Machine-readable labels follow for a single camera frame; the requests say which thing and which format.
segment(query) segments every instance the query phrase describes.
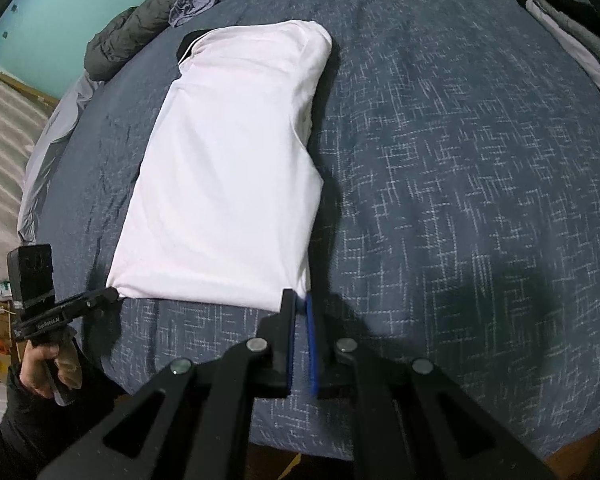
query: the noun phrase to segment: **metal rivet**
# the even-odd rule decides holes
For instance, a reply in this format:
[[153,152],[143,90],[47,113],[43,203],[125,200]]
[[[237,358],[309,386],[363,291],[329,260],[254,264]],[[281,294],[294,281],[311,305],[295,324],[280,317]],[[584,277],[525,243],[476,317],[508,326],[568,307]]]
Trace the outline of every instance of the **metal rivet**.
[[267,346],[269,346],[269,343],[261,337],[252,337],[247,341],[247,348],[252,352],[263,352],[267,349]]
[[338,339],[336,341],[336,348],[339,351],[347,354],[358,348],[358,343],[356,343],[356,341],[350,337],[343,337],[342,339]]
[[433,363],[428,359],[420,358],[411,363],[414,372],[420,375],[429,375],[433,371]]
[[185,359],[184,357],[180,357],[176,360],[171,361],[171,365],[169,366],[171,371],[176,375],[182,375],[191,370],[191,361]]

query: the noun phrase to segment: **yellow strip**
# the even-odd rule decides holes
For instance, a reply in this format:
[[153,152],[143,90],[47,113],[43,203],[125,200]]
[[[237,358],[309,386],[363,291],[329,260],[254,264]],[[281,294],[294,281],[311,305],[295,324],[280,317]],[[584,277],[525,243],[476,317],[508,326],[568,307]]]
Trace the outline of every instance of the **yellow strip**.
[[291,473],[291,470],[295,468],[300,463],[301,454],[298,453],[295,458],[291,461],[291,464],[286,466],[286,469],[282,472],[282,475],[278,477],[278,480],[282,480],[286,475]]

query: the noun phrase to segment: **human hand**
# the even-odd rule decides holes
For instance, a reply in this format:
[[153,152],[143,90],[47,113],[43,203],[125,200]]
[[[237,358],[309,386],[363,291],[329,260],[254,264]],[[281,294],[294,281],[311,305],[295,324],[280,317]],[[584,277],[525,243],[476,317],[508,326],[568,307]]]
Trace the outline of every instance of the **human hand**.
[[58,379],[72,389],[82,386],[82,369],[74,343],[65,337],[60,345],[45,344],[34,347],[27,341],[27,347],[20,367],[20,382],[30,392],[53,398],[51,384],[46,376],[45,360],[54,360],[58,367]]

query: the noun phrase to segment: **folded white cloth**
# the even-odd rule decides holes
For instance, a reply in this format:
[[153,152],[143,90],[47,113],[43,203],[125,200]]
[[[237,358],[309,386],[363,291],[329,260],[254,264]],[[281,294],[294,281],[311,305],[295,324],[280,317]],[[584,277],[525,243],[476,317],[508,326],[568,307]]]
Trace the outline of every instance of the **folded white cloth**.
[[322,179],[306,152],[331,51],[317,23],[197,39],[156,119],[107,279],[128,298],[278,311],[304,297]]

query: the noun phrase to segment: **blue bedsheet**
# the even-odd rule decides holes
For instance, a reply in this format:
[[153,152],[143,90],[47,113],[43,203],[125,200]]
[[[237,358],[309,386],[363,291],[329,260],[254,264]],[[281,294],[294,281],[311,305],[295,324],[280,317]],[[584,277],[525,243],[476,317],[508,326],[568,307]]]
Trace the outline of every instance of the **blue bedsheet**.
[[[96,92],[51,181],[58,295],[105,283],[184,35],[292,18],[334,40],[309,143],[314,301],[385,356],[430,356],[539,456],[596,430],[600,94],[515,0],[226,0],[166,30]],[[132,392],[265,315],[126,300],[82,339]],[[346,407],[310,397],[297,334],[293,394],[256,402],[251,439],[349,457]]]

